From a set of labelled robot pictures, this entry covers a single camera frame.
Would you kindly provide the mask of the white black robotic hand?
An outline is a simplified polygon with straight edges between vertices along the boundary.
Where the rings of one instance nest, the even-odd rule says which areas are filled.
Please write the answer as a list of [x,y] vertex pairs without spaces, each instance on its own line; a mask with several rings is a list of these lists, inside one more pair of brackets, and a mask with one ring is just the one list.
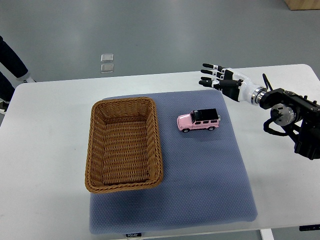
[[221,91],[226,97],[236,102],[248,102],[257,106],[267,88],[255,84],[245,74],[233,68],[221,65],[204,63],[200,71],[205,74],[200,78],[199,84]]

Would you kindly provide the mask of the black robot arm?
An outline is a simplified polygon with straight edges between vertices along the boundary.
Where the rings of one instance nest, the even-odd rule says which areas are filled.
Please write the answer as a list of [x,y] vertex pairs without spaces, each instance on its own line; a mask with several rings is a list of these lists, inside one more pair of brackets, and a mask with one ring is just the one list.
[[282,88],[262,94],[259,106],[270,109],[263,130],[294,142],[294,152],[310,160],[320,158],[320,106],[308,97]]

